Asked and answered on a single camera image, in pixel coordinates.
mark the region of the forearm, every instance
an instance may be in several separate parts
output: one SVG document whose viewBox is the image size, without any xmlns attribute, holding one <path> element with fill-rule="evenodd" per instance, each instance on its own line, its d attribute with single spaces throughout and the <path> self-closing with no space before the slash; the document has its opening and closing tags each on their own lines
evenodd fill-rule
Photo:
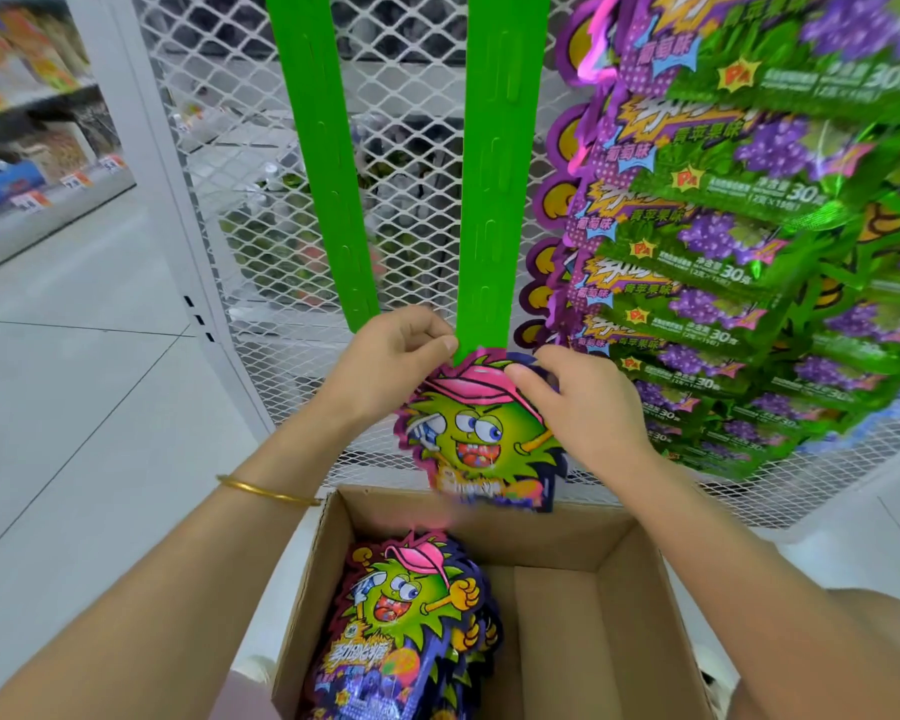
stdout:
<svg viewBox="0 0 900 720">
<path fill-rule="evenodd" d="M 660 547 L 769 718 L 900 718 L 900 650 L 679 467 L 638 462 L 615 458 L 598 474 Z"/>
<path fill-rule="evenodd" d="M 313 496 L 353 431 L 308 405 L 234 476 Z M 0 690 L 0 718 L 204 720 L 305 510 L 219 486 Z"/>
</svg>

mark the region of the person's left hand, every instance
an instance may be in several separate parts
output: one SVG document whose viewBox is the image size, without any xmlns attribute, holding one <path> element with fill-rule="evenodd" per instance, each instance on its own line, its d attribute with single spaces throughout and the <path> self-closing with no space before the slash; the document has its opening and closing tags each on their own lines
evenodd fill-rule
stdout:
<svg viewBox="0 0 900 720">
<path fill-rule="evenodd" d="M 376 315 L 350 341 L 313 401 L 345 410 L 363 432 L 406 402 L 458 344 L 449 323 L 422 305 Z"/>
</svg>

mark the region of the stack of candy packages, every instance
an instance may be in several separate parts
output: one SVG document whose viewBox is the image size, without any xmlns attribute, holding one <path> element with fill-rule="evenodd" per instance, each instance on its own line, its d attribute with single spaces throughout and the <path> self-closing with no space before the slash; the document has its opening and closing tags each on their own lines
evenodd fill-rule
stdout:
<svg viewBox="0 0 900 720">
<path fill-rule="evenodd" d="M 487 577 L 446 533 L 357 543 L 297 716 L 472 718 L 503 639 Z"/>
<path fill-rule="evenodd" d="M 900 0 L 588 0 L 557 43 L 593 95 L 547 139 L 518 343 L 613 360 L 659 451 L 734 481 L 887 408 Z"/>
</svg>

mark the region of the wire mesh rack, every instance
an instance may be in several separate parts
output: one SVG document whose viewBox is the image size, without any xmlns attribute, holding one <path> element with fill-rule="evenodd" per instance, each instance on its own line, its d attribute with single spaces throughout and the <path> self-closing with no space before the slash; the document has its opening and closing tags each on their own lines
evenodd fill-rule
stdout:
<svg viewBox="0 0 900 720">
<path fill-rule="evenodd" d="M 557 34 L 582 0 L 551 0 L 536 137 L 512 309 L 522 266 L 548 236 L 531 206 L 553 168 L 544 137 L 588 89 L 557 73 Z M 330 0 L 358 185 L 384 310 L 424 303 L 451 324 L 459 265 L 467 0 Z M 274 424 L 310 399 L 350 339 L 309 196 L 264 0 L 133 0 L 174 131 L 237 354 Z M 862 442 L 765 465 L 751 483 L 701 476 L 752 526 L 787 529 L 900 451 L 900 418 Z M 393 420 L 337 461 L 341 482 L 424 488 Z M 582 469 L 558 498 L 615 502 Z"/>
</svg>

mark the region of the tile floor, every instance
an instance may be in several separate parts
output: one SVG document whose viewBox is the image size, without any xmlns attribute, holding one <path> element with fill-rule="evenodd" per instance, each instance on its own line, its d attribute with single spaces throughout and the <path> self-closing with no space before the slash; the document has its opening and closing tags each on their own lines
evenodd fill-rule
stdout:
<svg viewBox="0 0 900 720">
<path fill-rule="evenodd" d="M 0 684 L 252 451 L 186 328 L 137 190 L 0 266 Z M 276 655 L 316 518 L 238 659 Z M 826 586 L 900 597 L 900 481 L 782 551 Z"/>
</svg>

